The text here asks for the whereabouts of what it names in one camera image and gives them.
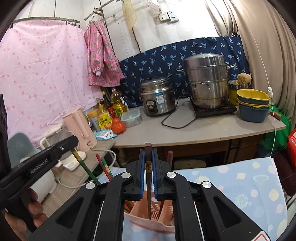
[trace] human hand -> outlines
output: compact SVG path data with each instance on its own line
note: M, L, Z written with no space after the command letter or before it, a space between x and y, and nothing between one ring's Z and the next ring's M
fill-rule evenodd
M43 213L43 207L42 205L37 201L38 196L37 193L29 189L29 194L31 197L32 202L28 204L29 211L35 216L33 219L35 226L38 228L44 221L47 219L46 215ZM10 227L13 229L13 231L17 234L17 236L22 240L26 241L27 238L24 236L23 232L26 231L27 225L26 223L21 220L20 218L17 218L7 211L2 211L3 215L5 216L5 219L7 223L10 225Z

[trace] blue polka dot tablecloth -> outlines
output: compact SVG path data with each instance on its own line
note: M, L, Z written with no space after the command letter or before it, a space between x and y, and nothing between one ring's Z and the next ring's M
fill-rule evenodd
M113 175L125 168L110 168ZM284 193L271 158L240 161L228 165L175 171L188 181L210 181L259 227L268 233L271 241L287 227L287 208ZM105 175L99 177L107 182ZM174 241L175 235L156 233L132 224L127 215L123 222L123 241Z

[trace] red and white sticker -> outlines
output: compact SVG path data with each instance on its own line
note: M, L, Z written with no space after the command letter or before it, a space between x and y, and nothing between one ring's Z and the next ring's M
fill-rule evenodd
M264 231L261 231L252 241L270 241Z

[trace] power socket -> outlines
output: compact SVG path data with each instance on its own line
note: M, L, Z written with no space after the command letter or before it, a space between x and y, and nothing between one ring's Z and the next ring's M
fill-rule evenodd
M169 18L170 18L170 21L171 21L172 23L174 23L174 22L178 22L178 21L179 21L178 17L175 15L175 13L174 13L173 11L169 11L169 12L167 12L167 13L168 13L168 16L169 16Z
M159 19L160 19L160 21L161 21L161 22L163 22L163 21L166 21L166 20L169 20L169 19L170 19L170 18L169 18L169 16L168 16L168 14L167 14L166 12L164 12L164 13L161 13L161 14L159 14L158 16L159 16Z

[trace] strawberry print fabric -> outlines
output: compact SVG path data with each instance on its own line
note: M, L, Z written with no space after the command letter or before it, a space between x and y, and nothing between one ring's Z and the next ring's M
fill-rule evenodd
M114 87L120 85L124 76L113 50L109 46L103 24L92 22L84 34L88 48L88 78L89 85Z
M8 136L25 133L35 147L67 112L86 110L102 98L87 84L83 31L58 20L14 24L0 42L0 93Z

